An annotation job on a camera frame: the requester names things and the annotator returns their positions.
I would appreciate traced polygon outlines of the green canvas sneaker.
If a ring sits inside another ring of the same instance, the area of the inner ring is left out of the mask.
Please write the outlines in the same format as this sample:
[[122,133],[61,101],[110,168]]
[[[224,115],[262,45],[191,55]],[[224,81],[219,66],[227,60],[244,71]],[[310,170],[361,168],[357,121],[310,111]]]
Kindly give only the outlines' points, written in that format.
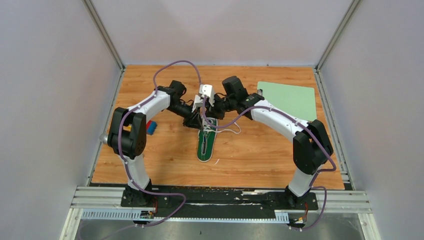
[[211,125],[217,125],[218,120],[216,118],[209,117],[206,120],[202,120],[202,128],[198,131],[198,143],[196,156],[200,162],[208,162],[213,155],[215,140],[217,136],[217,129]]

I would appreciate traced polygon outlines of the white shoelace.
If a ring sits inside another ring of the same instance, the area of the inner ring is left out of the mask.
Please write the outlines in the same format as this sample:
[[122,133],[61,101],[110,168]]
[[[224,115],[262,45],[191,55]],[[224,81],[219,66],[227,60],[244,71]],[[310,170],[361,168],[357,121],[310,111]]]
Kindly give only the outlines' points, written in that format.
[[212,127],[212,125],[218,125],[218,119],[217,118],[212,118],[212,117],[208,117],[207,120],[203,120],[202,121],[202,130],[204,132],[207,133],[222,133],[222,132],[232,132],[234,134],[240,134],[242,132],[241,127],[237,124],[234,123],[236,127],[238,127],[238,131],[235,131],[233,129],[230,128],[215,128]]

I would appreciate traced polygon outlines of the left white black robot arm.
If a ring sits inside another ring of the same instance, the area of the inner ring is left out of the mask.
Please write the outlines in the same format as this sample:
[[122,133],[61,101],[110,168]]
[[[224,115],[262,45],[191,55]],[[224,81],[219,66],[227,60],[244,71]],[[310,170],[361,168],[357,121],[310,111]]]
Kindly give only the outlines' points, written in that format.
[[158,113],[168,110],[183,118],[183,126],[201,129],[199,114],[193,109],[192,104],[187,104],[181,99],[186,91],[183,83],[173,80],[169,86],[159,86],[138,104],[114,110],[107,145],[120,156],[127,175],[121,206],[146,207],[154,199],[152,181],[147,174],[143,159],[149,120]]

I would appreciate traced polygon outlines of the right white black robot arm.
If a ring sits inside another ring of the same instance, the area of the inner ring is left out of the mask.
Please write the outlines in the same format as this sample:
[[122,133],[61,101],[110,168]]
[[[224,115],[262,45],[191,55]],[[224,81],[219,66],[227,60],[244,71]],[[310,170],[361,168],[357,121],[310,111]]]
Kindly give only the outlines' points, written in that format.
[[324,124],[294,117],[271,104],[259,92],[248,93],[237,76],[222,81],[225,96],[219,97],[212,85],[202,84],[199,87],[202,117],[221,119],[226,112],[236,111],[237,118],[246,117],[262,123],[287,138],[292,143],[292,157],[296,166],[293,178],[285,188],[286,204],[298,209],[306,201],[306,195],[323,167],[330,162],[329,171],[336,170],[331,156],[334,153]]

